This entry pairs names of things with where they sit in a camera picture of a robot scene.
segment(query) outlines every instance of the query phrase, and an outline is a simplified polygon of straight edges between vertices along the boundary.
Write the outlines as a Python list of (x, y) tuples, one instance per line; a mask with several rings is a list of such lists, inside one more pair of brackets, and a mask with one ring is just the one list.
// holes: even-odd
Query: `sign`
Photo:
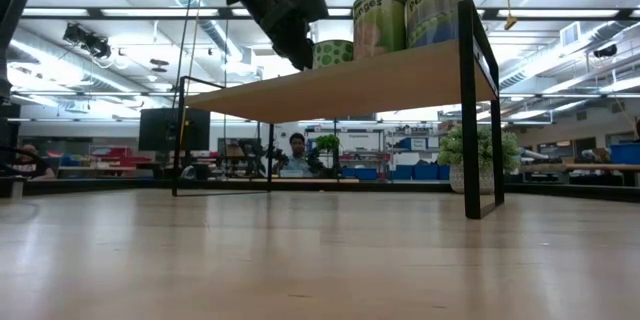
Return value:
[(426, 138), (411, 139), (412, 151), (425, 151), (428, 148)]

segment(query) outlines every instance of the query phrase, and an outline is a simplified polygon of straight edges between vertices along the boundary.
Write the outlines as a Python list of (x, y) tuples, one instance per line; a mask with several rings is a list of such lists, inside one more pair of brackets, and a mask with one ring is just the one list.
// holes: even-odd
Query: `green plant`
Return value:
[(325, 135), (316, 138), (316, 147), (319, 151), (333, 151), (340, 147), (340, 138), (335, 135)]
[[(518, 167), (518, 143), (514, 133), (502, 133), (502, 163), (504, 170), (513, 171)], [(462, 164), (462, 126), (457, 126), (440, 139), (438, 163), (443, 165)], [(491, 129), (488, 126), (478, 127), (478, 164), (480, 170), (490, 169), (493, 164), (493, 146), (491, 145)]]

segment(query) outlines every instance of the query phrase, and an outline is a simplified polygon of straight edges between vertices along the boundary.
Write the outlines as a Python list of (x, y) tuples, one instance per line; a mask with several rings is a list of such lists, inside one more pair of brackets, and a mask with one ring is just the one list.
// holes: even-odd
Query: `ceiling beam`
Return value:
[[(246, 9), (233, 7), (27, 7), (22, 19), (37, 20), (253, 20)], [(505, 21), (505, 8), (478, 8), (483, 21)], [(638, 8), (511, 8), (518, 21), (640, 21)], [(351, 7), (330, 7), (325, 20), (352, 20)]]

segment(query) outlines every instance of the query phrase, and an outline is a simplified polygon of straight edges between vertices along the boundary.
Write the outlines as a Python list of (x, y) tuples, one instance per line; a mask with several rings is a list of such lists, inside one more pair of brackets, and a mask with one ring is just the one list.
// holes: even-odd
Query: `man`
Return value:
[[(24, 144), (22, 146), (22, 150), (30, 154), (38, 154), (38, 148), (36, 148), (36, 146), (33, 144)], [(34, 172), (33, 175), (31, 175), (32, 181), (53, 180), (56, 178), (53, 170), (51, 170), (51, 168), (47, 166), (47, 164), (38, 163), (28, 155), (20, 154), (11, 165), (11, 167), (18, 171)]]
[(278, 162), (275, 165), (275, 172), (278, 173), (280, 170), (301, 171), (303, 177), (313, 177), (313, 174), (309, 171), (307, 159), (304, 156), (304, 136), (300, 133), (291, 135), (289, 138), (289, 145), (291, 145), (291, 152), (293, 153), (293, 156), (289, 158), (289, 162), (286, 164), (284, 162)]

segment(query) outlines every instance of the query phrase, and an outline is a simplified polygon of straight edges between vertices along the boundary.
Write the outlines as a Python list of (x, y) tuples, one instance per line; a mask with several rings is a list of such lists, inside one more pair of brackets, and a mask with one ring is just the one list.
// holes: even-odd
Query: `fluorescent light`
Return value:
[(26, 8), (22, 16), (89, 16), (86, 9)]
[(31, 121), (38, 121), (38, 122), (73, 122), (75, 121), (74, 119), (68, 119), (68, 118), (52, 118), (52, 119), (31, 119)]
[(572, 109), (572, 108), (574, 108), (574, 107), (576, 107), (576, 106), (578, 106), (578, 105), (582, 105), (582, 104), (584, 104), (585, 102), (587, 102), (587, 100), (582, 100), (582, 101), (572, 102), (572, 103), (569, 103), (569, 104), (566, 104), (566, 105), (559, 106), (559, 107), (557, 107), (557, 108), (553, 109), (553, 111), (565, 111), (565, 110), (569, 110), (569, 109)]
[(607, 97), (618, 99), (640, 99), (640, 94), (609, 94)]
[(564, 99), (571, 99), (571, 98), (576, 98), (576, 99), (595, 99), (595, 98), (599, 98), (600, 95), (598, 94), (544, 94), (542, 95), (542, 97), (545, 98), (564, 98)]
[(628, 80), (620, 80), (616, 83), (613, 83), (609, 86), (605, 86), (600, 89), (601, 93), (610, 93), (616, 91), (622, 91), (634, 88), (636, 86), (640, 86), (640, 77), (628, 79)]
[(349, 16), (351, 9), (329, 9), (329, 16)]
[[(511, 15), (515, 17), (595, 17), (610, 18), (617, 15), (619, 10), (511, 10)], [(500, 10), (499, 17), (506, 18), (508, 10)]]
[(123, 8), (123, 9), (103, 9), (102, 14), (104, 16), (147, 16), (147, 17), (177, 17), (177, 16), (217, 16), (218, 10), (216, 9), (187, 9), (175, 8), (175, 9), (140, 9), (140, 8)]
[(249, 14), (249, 10), (247, 9), (231, 9), (231, 13), (234, 16), (251, 16), (251, 14)]
[(140, 96), (142, 93), (138, 92), (89, 92), (85, 93), (87, 96)]
[(75, 91), (16, 91), (18, 95), (75, 96)]
[(513, 115), (511, 115), (509, 118), (510, 119), (514, 119), (514, 120), (522, 120), (522, 119), (528, 119), (534, 116), (538, 116), (538, 115), (542, 115), (545, 112), (547, 112), (546, 110), (530, 110), (530, 111), (521, 111), (519, 113), (515, 113)]
[(58, 103), (56, 103), (55, 101), (53, 101), (51, 99), (43, 98), (43, 97), (40, 97), (40, 96), (31, 96), (31, 97), (20, 96), (20, 95), (12, 95), (12, 96), (14, 98), (16, 98), (16, 99), (29, 101), (29, 102), (32, 102), (32, 103), (35, 103), (35, 104), (51, 106), (51, 107), (58, 106)]
[(483, 111), (483, 112), (478, 113), (476, 115), (476, 120), (482, 120), (482, 119), (487, 118), (489, 116), (491, 116), (491, 111), (488, 111), (488, 110), (487, 111)]
[(568, 88), (577, 85), (579, 83), (581, 83), (583, 80), (582, 79), (572, 79), (572, 80), (567, 80), (565, 82), (561, 82), (560, 84), (554, 85), (544, 91), (542, 91), (543, 94), (552, 94), (558, 91), (562, 91), (562, 90), (567, 90)]

